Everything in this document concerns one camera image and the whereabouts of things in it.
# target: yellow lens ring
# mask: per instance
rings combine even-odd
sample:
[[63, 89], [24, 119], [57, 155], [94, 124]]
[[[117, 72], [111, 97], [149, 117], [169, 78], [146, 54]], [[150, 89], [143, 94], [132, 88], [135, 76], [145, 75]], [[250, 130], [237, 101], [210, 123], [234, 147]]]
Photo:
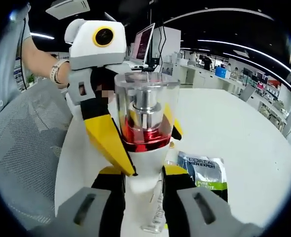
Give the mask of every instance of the yellow lens ring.
[[[112, 32], [112, 39], [111, 39], [111, 41], [109, 42], [109, 43], [107, 43], [107, 44], [99, 44], [98, 42], [97, 42], [97, 40], [96, 40], [96, 36], [97, 36], [97, 34], [101, 31], [101, 30], [104, 30], [104, 29], [107, 29], [107, 30], [110, 30], [111, 32]], [[112, 28], [110, 28], [110, 27], [108, 27], [108, 26], [101, 26], [101, 27], [99, 27], [96, 31], [95, 31], [95, 33], [93, 34], [93, 36], [92, 36], [92, 41], [93, 41], [93, 43], [97, 46], [97, 47], [107, 47], [108, 45], [110, 45], [111, 43], [112, 43], [112, 41], [114, 40], [114, 38], [115, 38], [115, 33], [114, 33], [114, 31], [112, 30]]]

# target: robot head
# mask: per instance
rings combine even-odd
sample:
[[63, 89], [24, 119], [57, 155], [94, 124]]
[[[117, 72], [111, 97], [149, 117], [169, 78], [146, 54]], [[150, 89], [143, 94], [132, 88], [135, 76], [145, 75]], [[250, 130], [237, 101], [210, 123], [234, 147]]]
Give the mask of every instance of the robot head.
[[67, 27], [72, 70], [121, 64], [124, 61], [125, 28], [120, 22], [76, 19]]

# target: yellow camera lens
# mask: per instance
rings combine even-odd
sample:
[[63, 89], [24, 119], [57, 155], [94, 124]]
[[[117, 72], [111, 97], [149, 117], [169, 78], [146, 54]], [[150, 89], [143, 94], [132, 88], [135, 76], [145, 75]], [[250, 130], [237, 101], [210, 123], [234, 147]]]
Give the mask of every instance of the yellow camera lens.
[[110, 27], [100, 27], [95, 31], [92, 41], [98, 47], [106, 47], [111, 44], [114, 35]]

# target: mesh chair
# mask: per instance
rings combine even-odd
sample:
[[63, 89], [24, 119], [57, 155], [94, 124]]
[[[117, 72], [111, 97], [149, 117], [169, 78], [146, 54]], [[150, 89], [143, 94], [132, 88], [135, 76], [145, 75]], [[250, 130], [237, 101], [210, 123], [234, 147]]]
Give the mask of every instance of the mesh chair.
[[0, 194], [27, 230], [55, 217], [56, 170], [71, 118], [65, 99], [49, 80], [0, 112]]

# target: blue box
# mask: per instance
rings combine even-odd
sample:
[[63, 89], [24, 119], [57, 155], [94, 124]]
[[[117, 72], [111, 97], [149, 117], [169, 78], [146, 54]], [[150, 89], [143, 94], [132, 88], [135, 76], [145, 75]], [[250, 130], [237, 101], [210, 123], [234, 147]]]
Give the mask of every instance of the blue box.
[[220, 78], [225, 78], [225, 74], [226, 74], [226, 69], [222, 68], [222, 67], [217, 67], [215, 69], [215, 75], [220, 77]]

